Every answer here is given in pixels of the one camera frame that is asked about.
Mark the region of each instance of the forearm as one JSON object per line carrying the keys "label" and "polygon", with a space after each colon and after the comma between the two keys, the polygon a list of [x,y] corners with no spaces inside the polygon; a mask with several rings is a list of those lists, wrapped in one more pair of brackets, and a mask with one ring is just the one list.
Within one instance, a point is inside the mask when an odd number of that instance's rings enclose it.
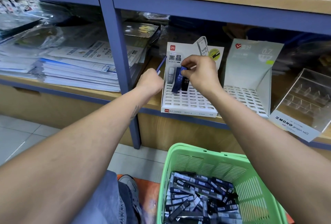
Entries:
{"label": "forearm", "polygon": [[297,223],[331,218],[331,165],[323,156],[263,119],[221,87],[208,95],[253,167]]}
{"label": "forearm", "polygon": [[70,221],[148,98],[143,88],[135,88],[3,165],[0,223]]}

